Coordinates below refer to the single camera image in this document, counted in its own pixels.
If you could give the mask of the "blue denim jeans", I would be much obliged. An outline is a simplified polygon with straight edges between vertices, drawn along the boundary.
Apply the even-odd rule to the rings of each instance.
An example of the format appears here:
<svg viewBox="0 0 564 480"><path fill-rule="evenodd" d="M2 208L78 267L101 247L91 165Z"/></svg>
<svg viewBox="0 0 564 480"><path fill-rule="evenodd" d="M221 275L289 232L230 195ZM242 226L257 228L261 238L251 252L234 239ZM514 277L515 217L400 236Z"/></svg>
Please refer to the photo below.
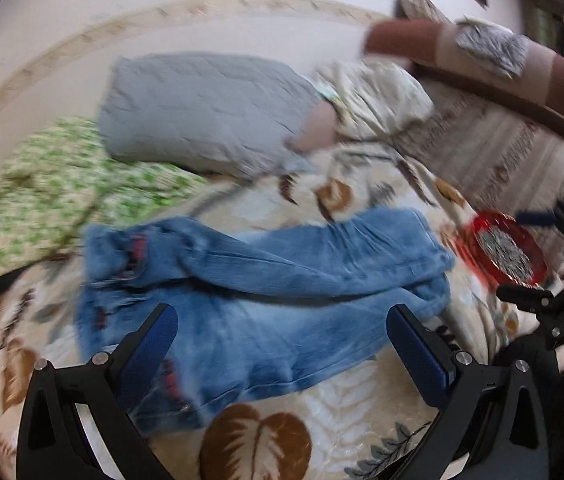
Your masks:
<svg viewBox="0 0 564 480"><path fill-rule="evenodd" d="M387 344L388 310L448 306L452 252L412 209L328 226L226 234L186 217L84 234L80 354L116 346L159 304L178 330L132 420L146 436L208 425L228 405L304 390Z"/></svg>

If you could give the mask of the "black white patterned cloth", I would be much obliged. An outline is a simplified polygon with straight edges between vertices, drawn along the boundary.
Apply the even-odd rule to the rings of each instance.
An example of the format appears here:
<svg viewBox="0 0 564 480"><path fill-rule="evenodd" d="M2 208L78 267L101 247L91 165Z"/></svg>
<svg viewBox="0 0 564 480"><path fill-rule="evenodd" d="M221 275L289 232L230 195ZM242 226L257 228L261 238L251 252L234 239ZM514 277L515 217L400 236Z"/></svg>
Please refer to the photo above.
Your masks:
<svg viewBox="0 0 564 480"><path fill-rule="evenodd" d="M514 238L499 228L481 230L477 243L494 266L518 282L532 279L532 264Z"/></svg>

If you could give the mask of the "red plastic basket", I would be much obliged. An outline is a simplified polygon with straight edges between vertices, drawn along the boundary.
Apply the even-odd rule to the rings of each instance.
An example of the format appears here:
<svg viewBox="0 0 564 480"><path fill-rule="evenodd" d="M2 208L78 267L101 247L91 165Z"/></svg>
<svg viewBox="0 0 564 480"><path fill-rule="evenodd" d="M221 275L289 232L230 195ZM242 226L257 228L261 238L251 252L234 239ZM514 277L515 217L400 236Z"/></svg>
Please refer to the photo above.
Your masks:
<svg viewBox="0 0 564 480"><path fill-rule="evenodd" d="M532 264L532 279L529 282L518 282L509 278L499 271L482 251L477 243L477 234L481 230L489 228L499 228L510 234L516 244L528 255ZM537 287L544 284L549 275L549 266L546 258L544 258L544 253L536 243L535 237L507 214L495 210L480 211L462 228L461 234L472 261L486 276L486 280L493 288L503 284Z"/></svg>

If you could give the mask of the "leaf pattern beige blanket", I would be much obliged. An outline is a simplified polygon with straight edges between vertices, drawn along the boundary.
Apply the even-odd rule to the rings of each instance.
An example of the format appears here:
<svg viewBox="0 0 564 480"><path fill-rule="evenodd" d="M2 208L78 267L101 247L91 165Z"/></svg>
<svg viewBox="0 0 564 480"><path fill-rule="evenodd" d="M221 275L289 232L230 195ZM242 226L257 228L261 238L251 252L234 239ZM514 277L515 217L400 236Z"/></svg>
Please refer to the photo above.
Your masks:
<svg viewBox="0 0 564 480"><path fill-rule="evenodd" d="M473 209L417 160L379 143L345 143L314 155L316 171L253 184L216 179L169 209L239 233L345 220L373 206L413 208L456 264L442 324L487 361L536 318L500 301L476 268L463 229ZM18 423L35 359L79 362L74 315L79 256L38 263L0 295L0 474L13 478ZM392 348L305 391L227 408L208 429L159 434L151 448L179 479L350 479L416 444L434 412Z"/></svg>

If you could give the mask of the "striped floral bedsheet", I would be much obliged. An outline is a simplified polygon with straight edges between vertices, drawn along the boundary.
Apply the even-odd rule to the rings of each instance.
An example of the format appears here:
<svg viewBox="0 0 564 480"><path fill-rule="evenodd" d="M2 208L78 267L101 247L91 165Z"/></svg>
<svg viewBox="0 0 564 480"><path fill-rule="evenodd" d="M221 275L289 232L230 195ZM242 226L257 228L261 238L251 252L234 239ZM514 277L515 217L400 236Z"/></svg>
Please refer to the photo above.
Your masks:
<svg viewBox="0 0 564 480"><path fill-rule="evenodd" d="M476 209L515 214L564 200L564 139L539 122L476 94L423 78L434 103L426 122L394 137Z"/></svg>

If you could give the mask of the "green floral cloth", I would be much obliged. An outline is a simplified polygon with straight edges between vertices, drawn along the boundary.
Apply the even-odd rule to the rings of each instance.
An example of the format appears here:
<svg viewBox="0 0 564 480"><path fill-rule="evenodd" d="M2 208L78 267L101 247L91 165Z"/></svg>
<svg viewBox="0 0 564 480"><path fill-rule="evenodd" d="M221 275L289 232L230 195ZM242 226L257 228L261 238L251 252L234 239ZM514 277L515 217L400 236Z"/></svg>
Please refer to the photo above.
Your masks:
<svg viewBox="0 0 564 480"><path fill-rule="evenodd" d="M72 252L90 223L134 226L205 184L169 162L119 162L93 120L61 118L20 142L0 170L0 276Z"/></svg>

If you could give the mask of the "grey patterned cloth on headboard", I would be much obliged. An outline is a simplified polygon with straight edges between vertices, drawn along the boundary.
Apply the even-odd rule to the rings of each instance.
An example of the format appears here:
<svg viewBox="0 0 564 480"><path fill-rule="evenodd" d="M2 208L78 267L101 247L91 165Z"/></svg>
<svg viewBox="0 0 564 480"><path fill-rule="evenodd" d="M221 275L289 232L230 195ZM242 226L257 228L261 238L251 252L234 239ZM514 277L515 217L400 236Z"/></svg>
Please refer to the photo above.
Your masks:
<svg viewBox="0 0 564 480"><path fill-rule="evenodd" d="M524 73L530 40L489 23L457 24L456 46L488 72L513 79Z"/></svg>

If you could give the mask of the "cream crumpled cloth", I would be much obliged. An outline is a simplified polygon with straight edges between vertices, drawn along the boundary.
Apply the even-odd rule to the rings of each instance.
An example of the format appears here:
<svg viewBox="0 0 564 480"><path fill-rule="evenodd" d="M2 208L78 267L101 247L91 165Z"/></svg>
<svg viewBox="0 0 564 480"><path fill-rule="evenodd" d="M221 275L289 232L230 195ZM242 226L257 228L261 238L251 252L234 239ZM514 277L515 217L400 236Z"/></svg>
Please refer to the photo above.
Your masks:
<svg viewBox="0 0 564 480"><path fill-rule="evenodd" d="M380 58L319 66L312 83L336 110L337 133L355 141L385 141L434 113L422 84L402 66Z"/></svg>

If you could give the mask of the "grey quilted pillow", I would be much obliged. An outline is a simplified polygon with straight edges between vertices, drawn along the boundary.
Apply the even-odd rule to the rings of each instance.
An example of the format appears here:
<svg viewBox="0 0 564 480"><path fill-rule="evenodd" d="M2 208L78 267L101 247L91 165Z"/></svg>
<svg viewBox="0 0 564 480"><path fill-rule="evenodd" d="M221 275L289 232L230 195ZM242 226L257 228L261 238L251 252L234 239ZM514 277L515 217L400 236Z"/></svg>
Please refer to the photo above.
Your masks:
<svg viewBox="0 0 564 480"><path fill-rule="evenodd" d="M122 58L98 118L116 159L244 180L311 170L336 127L334 105L290 66L208 52Z"/></svg>

